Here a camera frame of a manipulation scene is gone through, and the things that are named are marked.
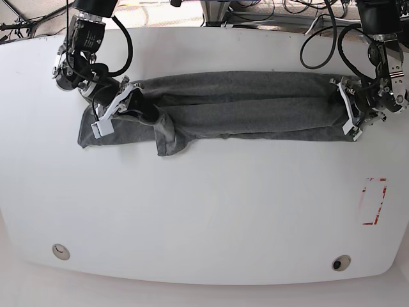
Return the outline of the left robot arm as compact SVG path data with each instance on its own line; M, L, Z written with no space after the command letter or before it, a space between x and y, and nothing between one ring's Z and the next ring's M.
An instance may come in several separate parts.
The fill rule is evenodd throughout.
M344 64L359 79L330 80L337 87L348 115L343 132L354 138L365 126L386 120L385 110L400 113L408 107L404 56L399 44L403 31L400 17L406 13L405 6L399 1L357 1L357 8L360 22L341 31L337 50ZM360 30L369 39L367 56L374 66L373 79L361 73L344 54L343 38L352 30Z

